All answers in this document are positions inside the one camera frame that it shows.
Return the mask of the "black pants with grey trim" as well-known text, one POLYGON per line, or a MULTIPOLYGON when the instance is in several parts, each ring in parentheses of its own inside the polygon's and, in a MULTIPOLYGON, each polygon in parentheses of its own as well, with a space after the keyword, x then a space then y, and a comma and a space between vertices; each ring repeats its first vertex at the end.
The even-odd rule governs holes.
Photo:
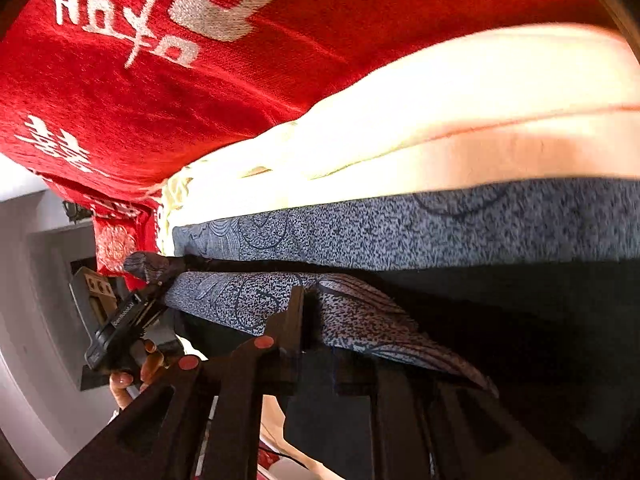
POLYGON ((172 231, 128 273, 256 335, 296 282, 330 346, 495 386, 577 479, 639 474, 639 185, 516 181, 303 206, 172 231))

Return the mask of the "red blanket with white lettering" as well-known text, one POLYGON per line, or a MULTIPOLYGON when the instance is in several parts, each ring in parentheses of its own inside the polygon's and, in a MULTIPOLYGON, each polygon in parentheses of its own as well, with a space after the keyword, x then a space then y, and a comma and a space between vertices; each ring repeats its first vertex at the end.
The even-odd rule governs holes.
POLYGON ((160 249, 190 162, 436 44, 561 24, 622 37, 598 0, 29 0, 1 40, 1 151, 103 247, 160 249))

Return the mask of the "peach cushion cover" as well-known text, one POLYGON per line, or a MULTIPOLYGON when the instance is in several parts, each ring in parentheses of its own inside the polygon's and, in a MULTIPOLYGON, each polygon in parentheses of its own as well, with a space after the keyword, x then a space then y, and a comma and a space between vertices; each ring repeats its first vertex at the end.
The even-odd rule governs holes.
POLYGON ((639 175, 639 63, 615 32, 532 25, 436 44, 163 186, 157 246, 241 214, 518 180, 639 175))

